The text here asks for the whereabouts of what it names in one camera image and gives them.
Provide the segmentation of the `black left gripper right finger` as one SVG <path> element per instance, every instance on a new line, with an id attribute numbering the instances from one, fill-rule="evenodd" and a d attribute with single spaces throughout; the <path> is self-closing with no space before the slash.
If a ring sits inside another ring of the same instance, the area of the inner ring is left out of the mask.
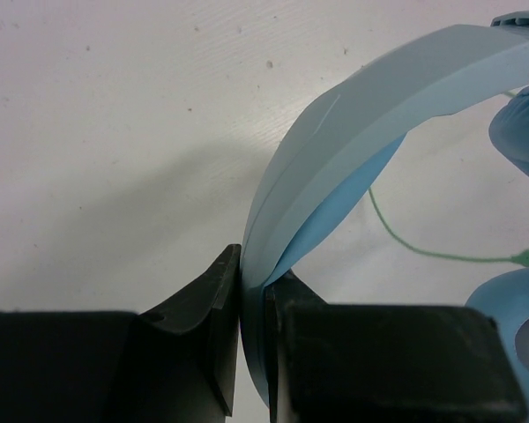
<path id="1" fill-rule="evenodd" d="M 495 321 L 466 307 L 330 304 L 293 273 L 264 291 L 273 422 L 525 422 Z"/>

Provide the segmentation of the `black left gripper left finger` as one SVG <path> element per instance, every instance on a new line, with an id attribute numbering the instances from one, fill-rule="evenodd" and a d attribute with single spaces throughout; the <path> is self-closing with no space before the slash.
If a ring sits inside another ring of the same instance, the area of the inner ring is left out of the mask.
<path id="1" fill-rule="evenodd" d="M 222 422 L 241 248 L 150 310 L 0 312 L 0 422 Z"/>

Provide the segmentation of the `light blue headphones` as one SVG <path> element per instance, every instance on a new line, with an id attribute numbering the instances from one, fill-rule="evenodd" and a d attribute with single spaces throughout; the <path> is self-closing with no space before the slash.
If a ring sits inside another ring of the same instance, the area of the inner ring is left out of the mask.
<path id="1" fill-rule="evenodd" d="M 269 403 L 265 288 L 348 215 L 409 130 L 516 89 L 494 118 L 494 146 L 529 177 L 529 11 L 455 25 L 393 49 L 310 103 L 282 139 L 250 207 L 242 243 L 241 332 Z"/>

